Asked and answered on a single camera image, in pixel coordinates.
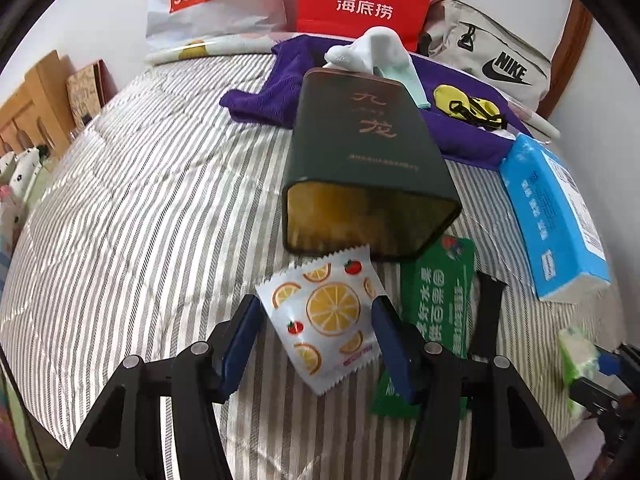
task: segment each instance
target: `hi logo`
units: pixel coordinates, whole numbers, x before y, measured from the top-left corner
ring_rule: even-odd
[[[527,69],[506,52],[501,52],[500,56],[487,61],[482,67],[482,73],[494,81],[531,86],[531,83],[522,80]]]

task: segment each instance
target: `blue box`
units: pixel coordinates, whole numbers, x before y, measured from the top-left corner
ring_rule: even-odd
[[[609,269],[591,215],[562,161],[519,135],[500,175],[524,238],[540,300],[578,303],[609,285]]]

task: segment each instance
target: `purple towel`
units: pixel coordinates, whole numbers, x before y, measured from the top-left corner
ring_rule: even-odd
[[[336,44],[349,41],[297,36],[273,47],[277,56],[273,70],[264,86],[257,94],[240,90],[230,90],[220,99],[220,105],[229,108],[231,117],[241,123],[273,124],[293,128],[298,111],[298,98],[302,78],[307,70],[322,66],[324,54]],[[449,84],[462,90],[470,97],[487,99],[505,115],[509,124],[528,134],[524,124],[509,110],[507,101],[491,86],[457,72],[451,68],[413,56],[418,77],[433,103],[433,91],[441,84]],[[453,119],[432,106],[431,110],[420,110],[433,140],[444,158],[485,168],[498,170],[513,141],[480,130],[463,121]]]

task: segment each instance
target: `silver screw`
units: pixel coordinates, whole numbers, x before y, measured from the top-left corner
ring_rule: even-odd
[[[424,351],[427,352],[427,354],[438,355],[442,353],[442,346],[440,346],[440,344],[436,343],[435,341],[429,341],[424,346]]]
[[[191,353],[195,355],[206,354],[209,351],[209,345],[203,341],[198,341],[191,345]]]
[[[494,357],[494,365],[498,368],[509,368],[511,361],[509,361],[504,355],[497,355]]]
[[[129,355],[124,358],[122,365],[125,368],[135,368],[136,366],[138,366],[139,362],[140,362],[140,358],[137,355]]]

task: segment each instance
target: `striped bed sheet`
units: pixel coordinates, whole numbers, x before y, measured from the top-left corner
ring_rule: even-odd
[[[235,123],[218,104],[258,91],[267,54],[151,68],[120,92],[73,144],[31,213],[0,304],[0,340],[27,407],[69,446],[110,374],[129,354],[176,355],[228,319],[254,284],[292,262],[280,228],[291,131]],[[508,284],[498,350],[516,365],[558,437],[574,426],[560,380],[558,330],[595,338],[600,298],[535,297],[526,252],[497,173],[447,162],[476,268]],[[399,305],[399,268],[376,266]],[[471,329],[477,304],[472,291]],[[322,397],[297,377],[270,325],[239,391],[214,411],[236,479],[395,479],[413,423],[369,414],[380,362]],[[162,400],[166,475],[179,473],[171,401]],[[454,478],[465,477],[470,418]]]

